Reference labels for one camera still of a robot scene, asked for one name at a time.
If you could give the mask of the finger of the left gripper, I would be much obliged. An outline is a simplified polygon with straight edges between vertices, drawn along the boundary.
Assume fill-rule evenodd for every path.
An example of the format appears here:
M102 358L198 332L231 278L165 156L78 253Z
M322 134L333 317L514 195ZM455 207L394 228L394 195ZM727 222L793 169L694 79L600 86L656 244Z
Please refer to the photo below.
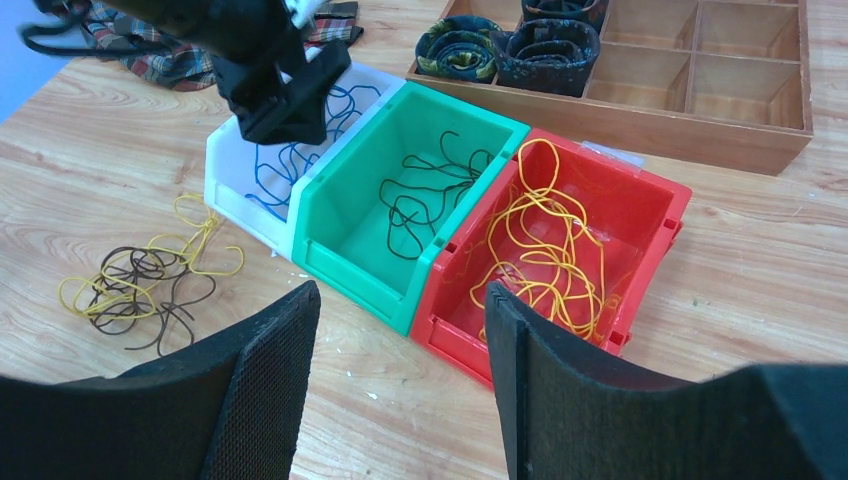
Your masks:
M327 138L324 106L330 90L351 66L345 43L326 44L312 58L293 52L288 81L277 61L254 69L238 85L242 138L259 145L305 143Z

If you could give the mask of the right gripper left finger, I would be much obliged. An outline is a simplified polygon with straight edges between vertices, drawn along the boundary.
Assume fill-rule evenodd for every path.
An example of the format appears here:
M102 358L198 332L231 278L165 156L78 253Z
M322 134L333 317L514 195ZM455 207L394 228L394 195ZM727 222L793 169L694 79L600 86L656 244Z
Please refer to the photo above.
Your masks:
M1 381L5 479L285 479L320 316L308 281L113 377Z

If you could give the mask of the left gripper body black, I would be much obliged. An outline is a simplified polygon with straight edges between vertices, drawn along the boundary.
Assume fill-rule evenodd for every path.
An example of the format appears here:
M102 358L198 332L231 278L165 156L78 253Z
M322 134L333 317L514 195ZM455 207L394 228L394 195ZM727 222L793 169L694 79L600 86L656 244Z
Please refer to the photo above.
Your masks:
M306 65L310 1L110 1L163 35L211 55L219 94L253 143L312 141L306 93L286 84Z

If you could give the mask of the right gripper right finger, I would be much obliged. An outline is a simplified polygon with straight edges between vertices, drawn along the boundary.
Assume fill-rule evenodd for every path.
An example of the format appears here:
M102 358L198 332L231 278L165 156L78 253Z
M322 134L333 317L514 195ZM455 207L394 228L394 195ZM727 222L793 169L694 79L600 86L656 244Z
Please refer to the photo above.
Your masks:
M690 382L589 344L497 283L484 314L512 479L847 475L843 364L751 364Z

